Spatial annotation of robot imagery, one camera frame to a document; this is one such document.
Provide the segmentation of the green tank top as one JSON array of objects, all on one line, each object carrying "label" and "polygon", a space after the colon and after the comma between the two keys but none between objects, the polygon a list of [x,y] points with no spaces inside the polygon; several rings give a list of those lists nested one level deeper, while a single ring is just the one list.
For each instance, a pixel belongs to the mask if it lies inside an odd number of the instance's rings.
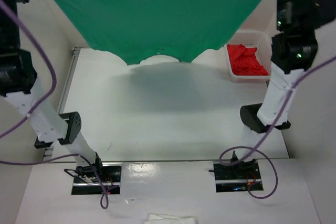
[{"label": "green tank top", "polygon": [[86,43],[126,64],[192,62],[226,44],[261,0],[54,0]]}]

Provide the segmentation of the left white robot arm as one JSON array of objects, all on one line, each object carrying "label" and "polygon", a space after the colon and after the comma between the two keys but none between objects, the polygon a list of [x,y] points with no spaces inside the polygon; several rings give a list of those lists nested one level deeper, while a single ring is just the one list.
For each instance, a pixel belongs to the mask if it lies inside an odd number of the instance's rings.
[{"label": "left white robot arm", "polygon": [[[47,148],[53,142],[59,142],[69,151],[69,156],[76,160],[77,168],[71,175],[84,183],[97,182],[103,176],[102,161],[81,133],[79,113],[58,114],[47,100],[56,88],[57,78],[40,44],[17,17],[17,4],[28,2],[1,0],[1,97],[23,116],[1,137],[28,121],[37,135],[34,144],[36,148]],[[20,31],[30,39],[50,71],[52,84],[48,92],[43,91],[30,52],[20,47]]]}]

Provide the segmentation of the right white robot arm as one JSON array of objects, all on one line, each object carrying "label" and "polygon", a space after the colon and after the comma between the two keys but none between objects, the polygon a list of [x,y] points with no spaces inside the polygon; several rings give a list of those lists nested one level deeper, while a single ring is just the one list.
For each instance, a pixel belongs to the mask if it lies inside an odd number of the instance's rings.
[{"label": "right white robot arm", "polygon": [[259,137],[254,147],[229,166],[237,167],[249,158],[273,129],[291,127],[288,110],[299,83],[314,69],[318,52],[315,31],[335,20],[332,0],[277,0],[277,30],[272,37],[271,76],[263,103],[240,108],[240,118],[250,136]]}]

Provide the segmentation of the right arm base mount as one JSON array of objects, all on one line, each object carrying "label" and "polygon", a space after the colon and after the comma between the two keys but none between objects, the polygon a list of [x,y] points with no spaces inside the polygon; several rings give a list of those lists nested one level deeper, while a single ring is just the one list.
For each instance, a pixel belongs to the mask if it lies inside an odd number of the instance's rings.
[{"label": "right arm base mount", "polygon": [[208,172],[214,175],[217,193],[247,191],[249,186],[251,191],[263,191],[259,166],[255,159],[236,166],[214,163]]}]

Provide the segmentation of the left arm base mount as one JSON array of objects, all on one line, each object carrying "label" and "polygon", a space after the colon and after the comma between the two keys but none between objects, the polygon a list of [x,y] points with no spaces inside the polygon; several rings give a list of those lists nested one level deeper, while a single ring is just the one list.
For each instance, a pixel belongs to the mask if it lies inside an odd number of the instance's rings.
[{"label": "left arm base mount", "polygon": [[[121,186],[121,163],[102,163],[103,167],[100,180],[104,185],[108,195],[119,195]],[[87,175],[80,174],[79,168],[64,169],[64,172],[73,178],[72,195],[102,195],[103,189],[93,173]]]}]

